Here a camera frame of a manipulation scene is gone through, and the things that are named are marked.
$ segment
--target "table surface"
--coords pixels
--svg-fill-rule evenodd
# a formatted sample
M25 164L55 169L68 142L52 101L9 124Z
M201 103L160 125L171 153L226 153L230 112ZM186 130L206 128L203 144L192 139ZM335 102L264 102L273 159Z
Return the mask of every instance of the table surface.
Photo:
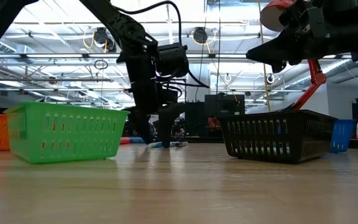
M230 158L223 144L49 165L0 152L0 223L358 223L358 149L299 165Z

